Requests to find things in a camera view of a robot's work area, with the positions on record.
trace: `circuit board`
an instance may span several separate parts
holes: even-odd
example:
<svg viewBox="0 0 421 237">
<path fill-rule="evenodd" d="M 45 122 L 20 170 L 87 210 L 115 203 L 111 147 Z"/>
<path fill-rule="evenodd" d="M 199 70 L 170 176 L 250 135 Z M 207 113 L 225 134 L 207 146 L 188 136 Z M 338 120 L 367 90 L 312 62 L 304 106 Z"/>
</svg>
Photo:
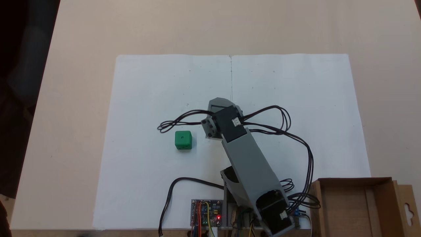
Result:
<svg viewBox="0 0 421 237">
<path fill-rule="evenodd" d="M 200 206 L 200 217 L 202 226 L 208 226 L 208 206 L 209 203 L 209 220 L 210 226 L 216 227 L 222 224 L 222 200 L 199 200 L 192 199 L 190 206 L 190 225 L 197 225 L 197 212 Z"/>
</svg>

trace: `robotic arm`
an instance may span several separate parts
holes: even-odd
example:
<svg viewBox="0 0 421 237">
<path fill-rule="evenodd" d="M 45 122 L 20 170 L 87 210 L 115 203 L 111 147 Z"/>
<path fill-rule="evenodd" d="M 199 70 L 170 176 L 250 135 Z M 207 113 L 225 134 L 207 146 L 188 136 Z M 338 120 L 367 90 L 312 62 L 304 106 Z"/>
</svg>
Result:
<svg viewBox="0 0 421 237">
<path fill-rule="evenodd" d="M 201 124 L 207 138 L 222 140 L 232 166 L 222 170 L 221 176 L 237 205 L 252 208 L 269 236 L 293 229 L 293 218 L 286 212 L 290 203 L 249 129 L 241 125 L 241 109 L 227 99 L 215 98 L 208 111 L 213 114 Z"/>
</svg>

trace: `green cube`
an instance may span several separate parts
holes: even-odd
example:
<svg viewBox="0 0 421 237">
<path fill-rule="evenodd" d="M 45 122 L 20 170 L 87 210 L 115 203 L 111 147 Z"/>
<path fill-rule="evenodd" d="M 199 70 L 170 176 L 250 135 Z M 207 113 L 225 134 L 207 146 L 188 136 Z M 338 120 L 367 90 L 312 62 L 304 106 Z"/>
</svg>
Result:
<svg viewBox="0 0 421 237">
<path fill-rule="evenodd" d="M 179 150 L 192 149 L 192 133 L 190 131 L 176 131 L 176 148 Z"/>
</svg>

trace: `cardboard box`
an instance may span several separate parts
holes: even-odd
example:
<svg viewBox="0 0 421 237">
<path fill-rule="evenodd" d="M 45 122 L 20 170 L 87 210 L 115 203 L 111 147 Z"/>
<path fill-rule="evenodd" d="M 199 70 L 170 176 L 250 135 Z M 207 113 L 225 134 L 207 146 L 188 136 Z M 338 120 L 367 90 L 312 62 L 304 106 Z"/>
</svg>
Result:
<svg viewBox="0 0 421 237">
<path fill-rule="evenodd" d="M 320 209 L 311 210 L 313 237 L 421 237 L 411 185 L 392 178 L 320 178 L 310 193 Z M 405 204 L 413 213 L 409 226 Z"/>
</svg>

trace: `beige tabletop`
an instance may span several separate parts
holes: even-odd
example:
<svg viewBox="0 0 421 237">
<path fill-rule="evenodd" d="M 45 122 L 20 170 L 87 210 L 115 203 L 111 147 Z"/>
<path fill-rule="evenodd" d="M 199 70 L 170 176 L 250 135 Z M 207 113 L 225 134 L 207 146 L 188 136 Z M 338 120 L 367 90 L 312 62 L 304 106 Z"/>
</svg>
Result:
<svg viewBox="0 0 421 237">
<path fill-rule="evenodd" d="M 420 42 L 414 0 L 61 0 L 11 228 L 92 228 L 120 54 L 349 54 L 371 174 L 421 208 Z"/>
</svg>

